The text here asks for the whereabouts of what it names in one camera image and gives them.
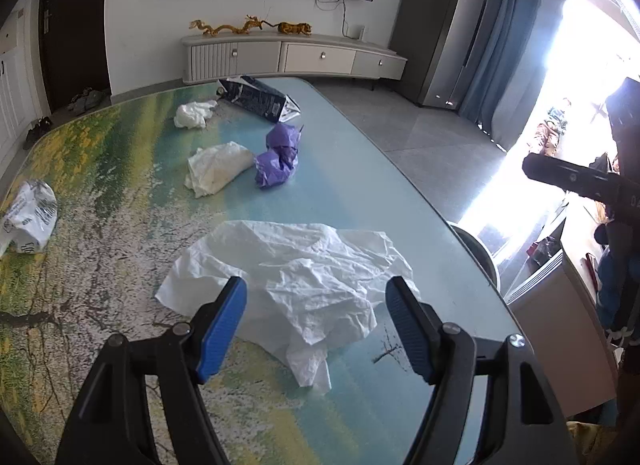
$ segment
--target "sunlight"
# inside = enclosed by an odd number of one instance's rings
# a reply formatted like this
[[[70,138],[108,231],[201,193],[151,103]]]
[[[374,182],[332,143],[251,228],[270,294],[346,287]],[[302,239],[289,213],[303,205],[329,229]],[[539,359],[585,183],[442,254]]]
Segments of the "sunlight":
[[[564,191],[529,180],[522,172],[537,125],[566,97],[572,107],[566,114],[568,133],[561,139],[559,157],[588,164],[605,150],[615,149],[602,106],[625,77],[638,76],[639,61],[640,45],[618,23],[587,0],[566,0],[546,58],[545,82],[523,134],[459,221],[480,238],[490,226],[507,239],[494,253],[497,265],[521,248],[564,196]]]

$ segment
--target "dragon figurine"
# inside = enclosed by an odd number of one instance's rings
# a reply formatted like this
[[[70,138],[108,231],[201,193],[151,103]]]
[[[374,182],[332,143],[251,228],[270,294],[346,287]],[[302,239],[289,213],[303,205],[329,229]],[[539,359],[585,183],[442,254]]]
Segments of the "dragon figurine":
[[[213,28],[209,24],[202,22],[200,19],[192,20],[189,23],[189,29],[198,28],[202,30],[203,35],[217,35],[223,29],[231,30],[232,33],[236,35],[243,35],[249,33],[251,28],[260,28],[262,29],[262,23],[264,21],[260,21],[255,16],[247,15],[246,22],[242,28],[236,28],[235,26],[231,26],[230,24],[223,24],[222,26],[218,26],[217,28]]]
[[[261,22],[261,24],[266,24],[267,26],[271,26],[272,28],[278,28],[280,33],[284,33],[286,35],[293,35],[295,33],[304,35],[311,35],[311,25],[308,22],[301,22],[299,24],[292,24],[290,22],[281,22],[279,24],[271,24],[270,22],[266,22],[265,20]]]

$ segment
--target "yellow cloth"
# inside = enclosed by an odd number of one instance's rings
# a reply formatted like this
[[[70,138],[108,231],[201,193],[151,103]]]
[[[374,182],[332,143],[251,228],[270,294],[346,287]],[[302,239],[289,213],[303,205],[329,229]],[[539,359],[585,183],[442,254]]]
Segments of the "yellow cloth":
[[[611,444],[618,432],[615,427],[568,421],[567,429],[574,439],[580,465],[592,465]]]

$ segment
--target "blue gripper pad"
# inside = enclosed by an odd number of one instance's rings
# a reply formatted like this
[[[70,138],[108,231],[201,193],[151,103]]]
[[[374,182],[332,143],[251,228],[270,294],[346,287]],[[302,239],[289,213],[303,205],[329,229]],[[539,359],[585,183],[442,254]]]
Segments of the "blue gripper pad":
[[[231,277],[216,301],[201,306],[194,315],[194,371],[200,384],[220,371],[245,307],[246,283],[240,277]]]
[[[414,373],[433,384],[439,367],[440,318],[431,306],[416,300],[402,277],[386,283],[385,302]]]

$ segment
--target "white tissue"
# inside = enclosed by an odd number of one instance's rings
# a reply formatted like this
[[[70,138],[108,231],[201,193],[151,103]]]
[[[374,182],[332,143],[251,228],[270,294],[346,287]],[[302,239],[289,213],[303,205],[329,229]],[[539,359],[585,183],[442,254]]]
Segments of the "white tissue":
[[[233,275],[248,290],[236,335],[289,366],[301,386],[322,392],[331,388],[328,350],[376,327],[373,308],[388,279],[402,275],[415,290],[411,267],[384,232],[229,221],[175,261],[156,298],[193,316]]]
[[[212,110],[217,105],[215,100],[209,100],[208,102],[189,102],[178,106],[174,116],[175,127],[205,128],[207,126],[205,120],[213,116]]]
[[[254,165],[254,155],[235,141],[198,149],[187,161],[189,174],[184,180],[196,198],[215,194],[241,172]]]

